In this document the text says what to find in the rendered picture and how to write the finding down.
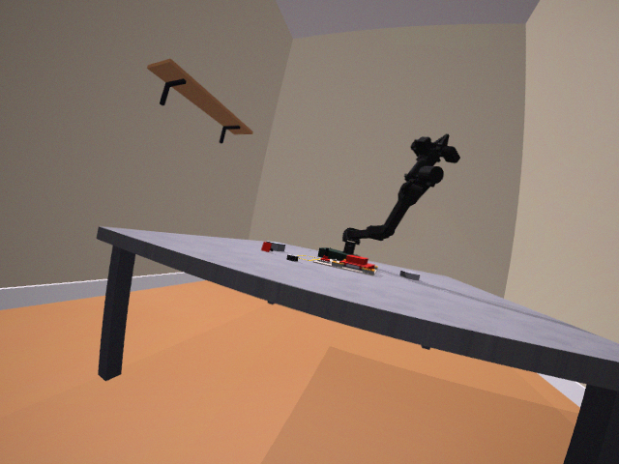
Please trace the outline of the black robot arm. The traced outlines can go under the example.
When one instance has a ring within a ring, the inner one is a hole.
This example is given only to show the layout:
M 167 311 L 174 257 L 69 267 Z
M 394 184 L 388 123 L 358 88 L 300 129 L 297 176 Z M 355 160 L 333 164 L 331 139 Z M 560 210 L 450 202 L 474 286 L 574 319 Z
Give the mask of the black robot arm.
M 422 136 L 418 140 L 414 140 L 411 144 L 411 149 L 419 152 L 417 158 L 424 156 L 425 159 L 430 158 L 437 151 L 433 149 L 429 137 Z M 433 149 L 433 150 L 432 150 Z M 398 203 L 388 215 L 388 219 L 383 225 L 370 225 L 365 230 L 355 228 L 347 228 L 343 232 L 342 241 L 345 242 L 343 253 L 354 255 L 356 245 L 360 245 L 360 239 L 374 239 L 383 241 L 389 236 L 394 235 L 395 229 L 402 220 L 403 215 L 407 210 L 415 204 L 430 187 L 434 187 L 443 179 L 443 169 L 440 166 L 424 166 L 421 163 L 415 163 L 411 171 L 404 173 L 406 183 L 404 183 L 398 191 Z M 348 242 L 348 241 L 352 242 Z

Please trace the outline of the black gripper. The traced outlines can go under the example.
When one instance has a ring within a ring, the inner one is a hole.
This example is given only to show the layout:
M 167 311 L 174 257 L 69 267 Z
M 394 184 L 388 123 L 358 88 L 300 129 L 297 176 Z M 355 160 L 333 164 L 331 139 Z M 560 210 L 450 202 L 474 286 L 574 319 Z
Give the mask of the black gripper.
M 424 156 L 417 158 L 417 162 L 424 166 L 434 166 L 436 162 L 440 162 L 440 157 L 443 157 L 447 162 L 457 163 L 460 156 L 454 146 L 448 146 L 449 135 L 445 133 L 444 136 L 437 139 L 435 142 L 431 142 L 433 149 L 437 151 L 430 158 L 425 159 Z M 432 150 L 433 150 L 432 149 Z

